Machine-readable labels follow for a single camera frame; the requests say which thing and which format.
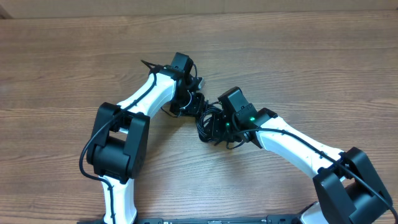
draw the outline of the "robotic arm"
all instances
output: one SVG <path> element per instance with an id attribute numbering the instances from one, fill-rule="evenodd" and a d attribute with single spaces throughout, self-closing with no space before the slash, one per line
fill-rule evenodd
<path id="1" fill-rule="evenodd" d="M 90 139 L 92 144 L 87 146 L 88 163 L 113 190 L 103 182 L 106 213 L 98 223 L 354 224 L 372 223 L 391 208 L 392 199 L 363 151 L 354 147 L 343 152 L 311 139 L 289 126 L 275 112 L 267 108 L 257 111 L 238 87 L 218 98 L 222 109 L 208 104 L 204 96 L 197 93 L 204 79 L 190 74 L 195 65 L 187 55 L 176 53 L 171 65 L 166 66 L 144 63 L 150 68 L 148 81 L 117 105 L 103 103 L 100 106 Z M 230 142 L 240 142 L 240 145 L 252 142 L 287 159 L 313 179 L 319 202 L 299 214 L 268 215 L 261 219 L 137 219 L 134 179 L 144 163 L 149 121 L 169 101 L 174 115 L 195 117 L 202 141 L 216 141 L 216 144 L 226 141 L 227 147 Z M 211 118 L 203 121 L 206 115 Z M 126 133 L 126 141 L 109 136 L 110 131 Z M 344 188 L 341 181 L 353 177 L 356 182 Z M 377 197 L 377 193 L 390 207 Z"/>

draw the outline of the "black cable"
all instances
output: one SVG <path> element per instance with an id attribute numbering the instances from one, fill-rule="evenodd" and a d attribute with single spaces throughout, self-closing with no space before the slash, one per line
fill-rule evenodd
<path id="1" fill-rule="evenodd" d="M 195 68 L 195 78 L 198 78 L 198 68 L 197 65 L 195 65 L 195 63 L 193 64 L 193 67 Z"/>
<path id="2" fill-rule="evenodd" d="M 387 208 L 391 211 L 391 213 L 393 214 L 393 216 L 395 218 L 395 224 L 398 223 L 398 214 L 397 214 L 397 212 L 395 211 L 394 207 L 392 205 L 390 205 L 390 203 L 384 197 L 382 197 L 379 193 L 377 193 L 371 186 L 369 186 L 367 183 L 365 183 L 364 180 L 362 180 L 360 177 L 358 177 L 356 174 L 354 174 L 352 171 L 350 171 L 347 167 L 341 165 L 336 160 L 334 160 L 330 156 L 326 155 L 326 153 L 324 153 L 323 151 L 320 151 L 319 149 L 315 148 L 313 145 L 311 145 L 310 143 L 306 142 L 306 140 L 304 140 L 304 139 L 298 137 L 297 135 L 295 135 L 293 133 L 290 133 L 290 132 L 288 132 L 288 131 L 286 131 L 284 129 L 283 130 L 279 130 L 279 129 L 273 129 L 273 128 L 247 129 L 247 130 L 244 130 L 244 131 L 238 131 L 236 133 L 233 133 L 233 135 L 243 134 L 243 133 L 248 132 L 248 131 L 270 131 L 270 132 L 275 132 L 275 133 L 282 133 L 282 134 L 286 134 L 286 135 L 291 136 L 291 137 L 295 138 L 296 140 L 300 141 L 301 143 L 303 143 L 304 145 L 306 145 L 307 147 L 312 149 L 314 152 L 316 152 L 317 154 L 321 155 L 325 159 L 329 160 L 335 166 L 338 166 L 340 169 L 345 171 L 350 176 L 354 177 L 354 179 L 356 181 L 358 181 L 363 187 L 365 187 L 368 191 L 372 192 L 376 197 L 378 197 L 387 206 Z"/>
<path id="3" fill-rule="evenodd" d="M 244 141 L 241 141 L 237 146 L 234 146 L 232 148 L 229 147 L 229 141 L 226 142 L 226 148 L 227 149 L 236 149 L 237 147 L 241 147 L 244 144 Z"/>
<path id="4" fill-rule="evenodd" d="M 213 115 L 214 114 L 220 114 L 222 110 L 218 107 L 213 106 L 214 103 L 209 103 L 208 100 L 206 100 L 205 105 L 203 107 L 203 111 L 201 112 L 200 116 L 197 116 L 196 119 L 196 124 L 197 124 L 197 130 L 199 134 L 199 138 L 203 142 L 212 142 L 212 141 L 217 141 L 211 133 L 211 128 L 209 128 L 209 125 L 213 125 Z"/>
<path id="5" fill-rule="evenodd" d="M 240 129 L 238 128 L 238 125 L 236 125 L 235 114 L 236 114 L 236 112 L 232 114 L 232 118 L 231 118 L 232 125 L 237 131 L 240 131 Z"/>
<path id="6" fill-rule="evenodd" d="M 216 143 L 214 143 L 214 146 L 217 146 L 219 143 L 221 143 L 222 141 L 224 141 L 225 136 L 226 136 L 226 132 L 224 132 L 223 135 L 222 135 L 222 137 L 219 138 L 219 140 L 217 140 Z"/>
<path id="7" fill-rule="evenodd" d="M 166 113 L 167 115 L 169 115 L 170 117 L 172 117 L 172 118 L 178 118 L 178 116 L 171 115 L 169 112 L 167 112 L 166 110 L 164 110 L 163 107 L 160 107 L 160 109 L 161 109 L 164 113 Z"/>
<path id="8" fill-rule="evenodd" d="M 87 152 L 88 146 L 90 146 L 92 144 L 92 142 L 94 141 L 94 139 L 99 135 L 99 133 L 101 133 L 108 125 L 110 125 L 111 123 L 115 122 L 120 116 L 123 115 L 123 113 L 125 113 L 127 110 L 129 110 L 130 108 L 132 108 L 133 106 L 137 105 L 138 102 L 140 102 L 155 86 L 156 86 L 156 72 L 153 71 L 152 66 L 156 66 L 153 65 L 152 63 L 146 62 L 141 60 L 141 62 L 143 62 L 147 67 L 149 67 L 150 69 L 150 73 L 154 74 L 154 81 L 152 82 L 152 85 L 148 88 L 147 91 L 145 91 L 139 98 L 137 98 L 136 100 L 134 100 L 129 106 L 123 108 L 120 110 L 120 112 L 118 112 L 116 115 L 114 115 L 108 122 L 106 122 L 94 135 L 93 137 L 91 137 L 91 139 L 86 143 L 86 145 L 84 146 L 83 150 L 81 151 L 80 154 L 80 159 L 79 159 L 79 169 L 81 174 L 83 174 L 85 177 L 89 178 L 89 179 L 93 179 L 93 180 L 98 180 L 98 181 L 102 181 L 104 182 L 107 186 L 108 186 L 108 190 L 109 190 L 109 197 L 111 199 L 111 218 L 113 221 L 113 224 L 116 224 L 116 219 L 115 219 L 115 212 L 114 212 L 114 206 L 113 206 L 113 186 L 111 185 L 111 183 L 109 181 L 107 181 L 104 178 L 100 178 L 100 177 L 96 177 L 93 175 L 90 175 L 88 173 L 86 173 L 86 171 L 83 168 L 83 160 L 85 157 L 85 154 Z"/>

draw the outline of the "wooden table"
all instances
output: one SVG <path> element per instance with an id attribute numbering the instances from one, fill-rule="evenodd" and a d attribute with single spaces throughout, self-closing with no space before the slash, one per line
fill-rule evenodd
<path id="1" fill-rule="evenodd" d="M 78 169 L 96 110 L 146 81 L 140 59 L 175 52 L 198 65 L 210 101 L 239 86 L 314 139 L 364 150 L 398 204 L 398 11 L 5 20 L 0 223 L 100 218 L 101 185 Z M 205 144 L 192 118 L 151 121 L 140 217 L 261 217 L 316 200 L 312 180 L 271 152 Z"/>

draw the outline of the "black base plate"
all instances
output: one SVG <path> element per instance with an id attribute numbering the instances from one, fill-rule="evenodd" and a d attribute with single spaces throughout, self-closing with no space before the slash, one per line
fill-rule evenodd
<path id="1" fill-rule="evenodd" d="M 299 215 L 268 215 L 259 218 L 187 218 L 170 219 L 138 218 L 134 224 L 301 224 Z M 78 224 L 105 224 L 102 220 L 78 222 Z"/>

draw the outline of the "black bracket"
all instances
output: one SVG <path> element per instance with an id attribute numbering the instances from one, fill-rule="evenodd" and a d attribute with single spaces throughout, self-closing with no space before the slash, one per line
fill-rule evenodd
<path id="1" fill-rule="evenodd" d="M 225 127 L 231 128 L 231 132 L 260 128 L 269 119 L 278 117 L 277 113 L 267 108 L 257 111 L 253 104 L 247 101 L 243 96 L 242 90 L 237 86 L 223 93 L 218 97 L 218 101 L 223 107 L 223 113 L 215 115 L 218 117 L 213 119 L 220 120 L 220 122 L 215 122 L 213 125 L 213 135 L 217 134 L 214 131 L 225 130 Z M 251 141 L 257 147 L 261 148 L 254 131 L 234 136 L 233 139 L 229 139 L 228 141 Z"/>
<path id="2" fill-rule="evenodd" d="M 392 205 L 392 199 L 367 155 L 353 147 L 341 154 L 339 162 L 349 167 L 376 192 Z M 321 168 L 313 178 L 323 216 L 328 223 L 367 224 L 374 222 L 386 210 L 386 205 L 360 183 L 354 182 L 346 188 L 341 177 L 351 179 L 338 167 Z"/>
<path id="3" fill-rule="evenodd" d="M 168 75 L 177 82 L 170 105 L 170 112 L 176 116 L 199 116 L 203 109 L 205 97 L 197 91 L 203 87 L 204 79 L 192 76 L 190 74 L 192 67 L 193 60 L 188 55 L 177 52 L 171 65 L 166 65 L 160 71 L 161 74 Z"/>
<path id="4" fill-rule="evenodd" d="M 103 103 L 97 112 L 91 137 L 120 112 L 120 106 Z M 125 112 L 95 138 L 87 151 L 87 162 L 94 167 L 94 173 L 108 175 L 125 184 L 135 179 L 144 165 L 150 117 L 142 113 Z M 120 128 L 129 130 L 126 141 L 109 136 Z"/>

